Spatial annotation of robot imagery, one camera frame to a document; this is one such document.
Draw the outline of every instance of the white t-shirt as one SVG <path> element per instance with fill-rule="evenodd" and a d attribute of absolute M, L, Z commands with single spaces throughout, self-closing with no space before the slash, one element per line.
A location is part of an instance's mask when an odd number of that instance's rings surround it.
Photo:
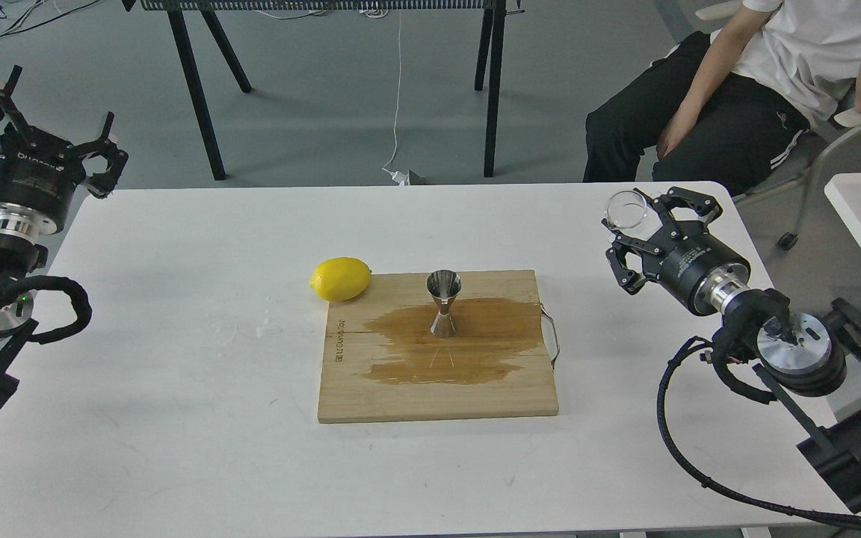
<path fill-rule="evenodd" d="M 776 13 L 746 45 L 732 72 L 775 89 L 820 130 L 859 72 L 861 0 L 744 0 L 742 4 Z"/>

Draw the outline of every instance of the black table leg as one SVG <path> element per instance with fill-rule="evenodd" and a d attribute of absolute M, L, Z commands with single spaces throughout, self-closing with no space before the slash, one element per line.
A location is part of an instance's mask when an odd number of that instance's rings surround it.
<path fill-rule="evenodd" d="M 493 10 L 484 10 L 484 23 L 481 26 L 481 47 L 478 49 L 478 72 L 474 76 L 474 89 L 484 89 L 484 72 L 487 69 L 487 53 L 490 50 Z"/>
<path fill-rule="evenodd" d="M 232 44 L 228 41 L 228 35 L 225 35 L 224 28 L 218 22 L 218 15 L 214 11 L 202 11 L 201 16 L 205 17 L 205 24 L 212 31 L 212 36 L 215 38 L 218 48 L 221 49 L 221 54 L 224 55 L 225 61 L 228 62 L 228 67 L 232 68 L 232 74 L 235 75 L 235 80 L 238 81 L 241 91 L 246 94 L 250 93 L 252 86 L 250 86 L 248 76 L 245 75 L 244 69 L 241 68 L 241 62 L 238 61 L 235 49 L 232 48 Z"/>
<path fill-rule="evenodd" d="M 493 6 L 491 35 L 491 74 L 487 96 L 487 140 L 484 147 L 484 177 L 493 177 L 493 154 L 496 150 L 496 112 L 500 103 L 500 64 L 503 59 L 503 25 L 507 18 L 507 0 Z"/>
<path fill-rule="evenodd" d="M 188 83 L 191 105 L 194 106 L 195 117 L 198 119 L 198 129 L 201 130 L 201 138 L 205 143 L 208 161 L 212 165 L 212 175 L 215 177 L 215 181 L 221 181 L 226 178 L 225 166 L 221 162 L 221 152 L 218 150 L 218 140 L 215 139 L 212 116 L 209 115 L 208 103 L 205 102 L 205 91 L 201 88 L 201 76 L 198 76 L 198 67 L 195 65 L 194 54 L 191 52 L 191 40 L 188 39 L 185 18 L 181 11 L 168 11 L 168 22 L 171 23 L 171 33 L 174 34 L 175 46 L 178 47 L 178 58 L 181 58 L 182 70 L 185 71 L 185 82 Z"/>

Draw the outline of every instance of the lemon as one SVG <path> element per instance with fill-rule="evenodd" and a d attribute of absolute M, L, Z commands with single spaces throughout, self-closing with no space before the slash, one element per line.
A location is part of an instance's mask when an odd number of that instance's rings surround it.
<path fill-rule="evenodd" d="M 314 269 L 308 285 L 324 300 L 348 300 L 370 283 L 370 267 L 356 258 L 331 258 Z"/>

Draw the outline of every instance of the gray floor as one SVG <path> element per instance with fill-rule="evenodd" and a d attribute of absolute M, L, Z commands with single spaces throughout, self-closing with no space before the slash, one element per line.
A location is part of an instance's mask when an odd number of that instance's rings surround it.
<path fill-rule="evenodd" d="M 45 4 L 26 27 L 84 3 Z M 396 188 L 380 168 L 394 147 L 400 32 L 400 146 L 390 170 L 410 168 L 431 184 L 576 182 L 585 160 L 584 114 L 689 33 L 697 24 L 691 11 L 708 3 L 523 2 L 526 13 L 507 20 L 493 178 L 482 175 L 487 94 L 472 89 L 481 17 L 469 11 L 394 11 L 383 19 L 328 13 L 292 21 L 222 13 L 255 88 L 250 95 L 238 91 L 201 17 L 185 14 L 230 174 L 223 183 L 212 181 L 164 13 L 139 7 L 126 13 L 120 3 L 103 0 L 4 38 L 0 84 L 13 64 L 21 65 L 14 101 L 26 119 L 76 143 L 92 140 L 103 113 L 115 112 L 113 133 L 131 156 L 119 188 Z M 14 18 L 28 0 L 3 6 Z M 652 163 L 648 153 L 640 179 L 649 176 Z M 834 171 L 861 170 L 861 147 L 830 168 L 823 182 Z M 789 253 L 772 245 L 791 227 L 798 193 L 741 214 L 766 269 L 793 304 L 821 314 L 842 295 L 861 306 L 861 252 L 821 191 L 815 198 L 806 234 Z M 588 214 L 598 214 L 602 202 L 588 207 Z M 58 239 L 48 244 L 55 247 Z M 830 532 L 782 528 L 773 535 L 816 538 Z M 722 538 L 738 532 L 660 535 Z"/>

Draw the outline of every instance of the wooden cutting board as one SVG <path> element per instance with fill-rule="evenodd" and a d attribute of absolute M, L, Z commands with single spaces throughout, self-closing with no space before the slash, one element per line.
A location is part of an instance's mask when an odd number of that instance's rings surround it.
<path fill-rule="evenodd" d="M 374 275 L 330 304 L 318 421 L 557 415 L 534 272 L 459 273 L 445 339 L 431 334 L 428 275 Z"/>

